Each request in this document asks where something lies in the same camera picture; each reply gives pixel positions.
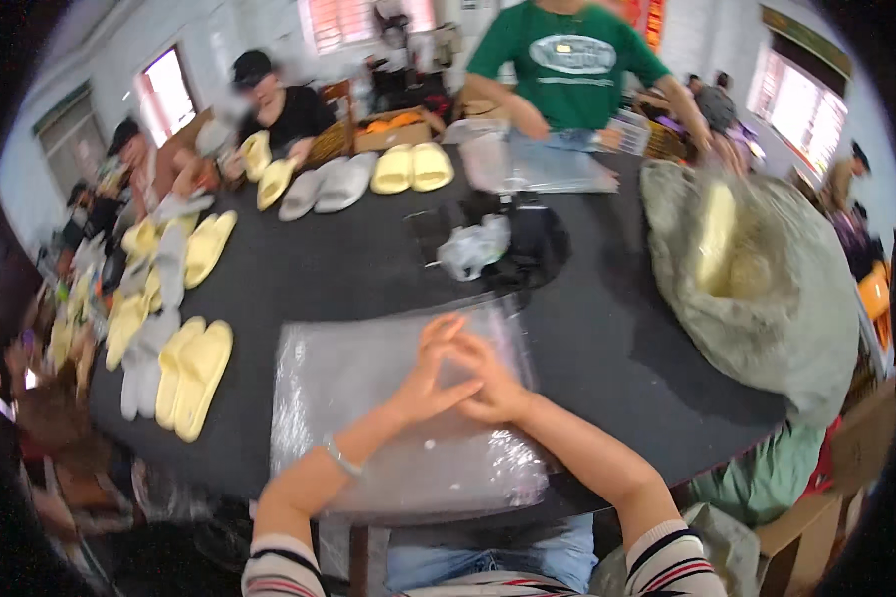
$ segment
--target green shirt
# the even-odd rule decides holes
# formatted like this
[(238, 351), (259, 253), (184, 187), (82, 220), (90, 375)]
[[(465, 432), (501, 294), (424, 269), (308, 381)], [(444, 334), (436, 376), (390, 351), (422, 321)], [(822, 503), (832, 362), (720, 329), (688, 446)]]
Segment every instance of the green shirt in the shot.
[(511, 60), (515, 93), (530, 101), (553, 130), (603, 129), (617, 112), (624, 71), (646, 87), (669, 75), (630, 25), (586, 4), (554, 14), (532, 0), (501, 11), (468, 62), (468, 72), (496, 78)]

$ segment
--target striped shirt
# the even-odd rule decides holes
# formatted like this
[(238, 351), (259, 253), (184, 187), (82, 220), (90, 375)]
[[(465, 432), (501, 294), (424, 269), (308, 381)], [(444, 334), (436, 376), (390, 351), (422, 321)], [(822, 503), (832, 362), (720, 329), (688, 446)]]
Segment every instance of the striped shirt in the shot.
[[(311, 550), (287, 535), (252, 543), (242, 573), (246, 597), (328, 597)], [(683, 520), (668, 520), (644, 534), (627, 554), (628, 595), (726, 596), (723, 582), (703, 555), (703, 543)], [(491, 571), (406, 591), (410, 597), (560, 597), (577, 593), (537, 574)]]

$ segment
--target round table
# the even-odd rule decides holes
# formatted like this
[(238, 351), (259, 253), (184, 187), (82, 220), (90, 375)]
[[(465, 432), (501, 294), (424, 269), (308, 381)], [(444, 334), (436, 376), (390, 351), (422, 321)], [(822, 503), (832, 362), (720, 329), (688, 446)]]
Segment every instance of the round table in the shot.
[[(256, 187), (220, 192), (208, 210), (235, 209), (239, 221), (215, 269), (186, 292), (183, 320), (227, 321), (232, 356), (203, 432), (185, 443), (153, 420), (119, 410), (122, 370), (99, 365), (91, 415), (105, 433), (142, 459), (220, 494), (257, 498), (269, 479), (275, 359), (289, 321), (346, 321), (431, 307), (484, 293), (424, 268), (403, 218), (474, 191), (453, 146), (454, 181), (420, 194), (370, 191), (335, 214), (282, 222), (277, 206), (260, 213)], [(521, 311), (539, 391), (629, 445), (673, 486), (730, 460), (784, 421), (785, 399), (721, 374), (693, 346), (660, 297), (638, 196), (641, 159), (603, 154), (619, 173), (613, 195), (542, 195), (570, 234), (572, 255), (559, 275), (530, 292)], [(557, 519), (607, 506), (568, 473), (551, 476), (531, 508), (479, 519), (509, 524)]]

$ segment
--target striped sleeve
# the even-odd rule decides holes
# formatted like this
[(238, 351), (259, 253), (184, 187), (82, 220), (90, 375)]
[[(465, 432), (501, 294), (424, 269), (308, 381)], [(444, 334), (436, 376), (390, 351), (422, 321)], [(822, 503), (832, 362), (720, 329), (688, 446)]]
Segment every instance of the striped sleeve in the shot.
[(661, 522), (627, 554), (628, 595), (726, 597), (723, 582), (703, 554), (697, 533), (680, 519)]
[(266, 535), (252, 542), (242, 572), (245, 597), (328, 597), (315, 554), (289, 535)]

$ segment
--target clasped hands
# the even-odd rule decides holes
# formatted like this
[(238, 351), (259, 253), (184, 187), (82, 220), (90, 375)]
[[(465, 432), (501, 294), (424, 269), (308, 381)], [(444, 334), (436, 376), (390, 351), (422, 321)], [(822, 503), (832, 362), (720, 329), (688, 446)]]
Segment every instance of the clasped hands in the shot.
[[(534, 394), (526, 390), (483, 339), (464, 329), (457, 313), (437, 317), (421, 332), (418, 364), (385, 404), (402, 425), (412, 425), (456, 408), (483, 423), (517, 424), (530, 409)], [(451, 388), (438, 383), (449, 360), (473, 375)]]

